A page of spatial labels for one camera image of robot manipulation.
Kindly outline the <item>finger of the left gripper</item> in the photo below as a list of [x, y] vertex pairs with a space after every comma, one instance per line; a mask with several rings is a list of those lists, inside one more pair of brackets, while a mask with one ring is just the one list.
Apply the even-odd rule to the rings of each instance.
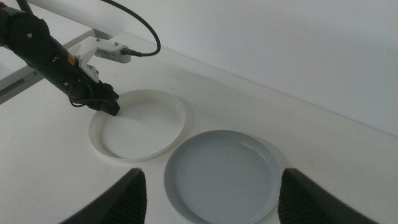
[[96, 111], [102, 111], [109, 115], [116, 116], [120, 106], [115, 101], [97, 101], [90, 103], [90, 108]]

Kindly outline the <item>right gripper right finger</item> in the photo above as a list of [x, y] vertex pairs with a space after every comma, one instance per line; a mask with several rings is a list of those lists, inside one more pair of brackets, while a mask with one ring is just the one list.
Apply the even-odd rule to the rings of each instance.
[[282, 173], [277, 213], [281, 224], [376, 224], [293, 168]]

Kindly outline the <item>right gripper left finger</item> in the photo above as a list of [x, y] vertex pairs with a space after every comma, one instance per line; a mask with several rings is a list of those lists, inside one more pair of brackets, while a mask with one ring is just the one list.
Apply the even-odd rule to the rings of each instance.
[[63, 222], [144, 224], [146, 210], [145, 174], [141, 169], [131, 169], [107, 191]]

